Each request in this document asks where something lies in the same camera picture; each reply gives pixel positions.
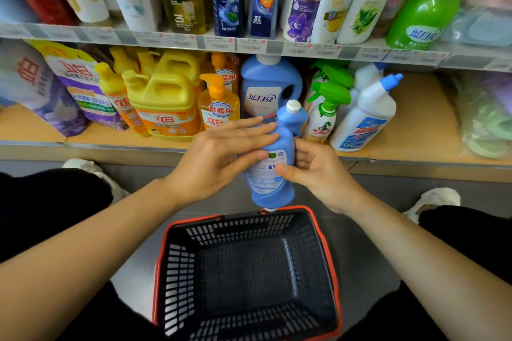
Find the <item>black plastic basket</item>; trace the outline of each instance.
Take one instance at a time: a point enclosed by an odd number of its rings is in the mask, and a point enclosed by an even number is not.
[[[336,273],[311,210],[172,223],[155,270],[153,322],[183,341],[339,337]]]

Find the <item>shoe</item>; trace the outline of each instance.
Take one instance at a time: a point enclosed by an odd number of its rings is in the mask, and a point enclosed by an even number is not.
[[[103,179],[106,183],[109,184],[110,188],[112,189],[113,199],[111,205],[114,205],[115,203],[121,201],[123,198],[126,198],[130,195],[130,193],[128,193],[125,189],[122,189],[121,186],[119,186],[112,178],[106,175],[101,167],[99,167],[94,162],[91,162],[90,160],[72,158],[64,162],[62,168],[81,169],[87,171],[88,173],[95,174],[99,176],[101,179]]]
[[[418,202],[414,204],[407,212],[404,213],[411,221],[419,224],[420,209],[425,205],[451,205],[460,206],[460,194],[450,188],[430,189],[421,195]]]

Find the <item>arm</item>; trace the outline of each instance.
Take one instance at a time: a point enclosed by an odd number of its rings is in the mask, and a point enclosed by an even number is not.
[[[295,144],[299,168],[276,172],[359,224],[448,339],[512,339],[512,286],[367,193],[330,147]]]
[[[53,340],[161,224],[268,157],[263,118],[196,136],[176,169],[123,201],[0,265],[0,339]],[[237,159],[237,154],[244,154]]]

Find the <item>white bottle cap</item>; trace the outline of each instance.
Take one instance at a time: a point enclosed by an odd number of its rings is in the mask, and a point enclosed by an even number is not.
[[[301,111],[301,104],[297,100],[288,100],[286,111],[289,113],[299,113]]]
[[[275,65],[281,60],[280,55],[257,54],[256,59],[263,65]]]

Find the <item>blue cap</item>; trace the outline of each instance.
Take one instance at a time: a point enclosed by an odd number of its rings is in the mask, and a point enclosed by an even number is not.
[[[375,65],[375,67],[376,67],[378,70],[384,70],[384,68],[385,68],[386,66],[388,66],[388,65],[389,65],[389,63],[387,63],[387,62],[374,62],[374,65]]]
[[[402,74],[390,74],[381,80],[381,85],[386,92],[389,92],[391,89],[398,86],[401,79],[403,79]]]

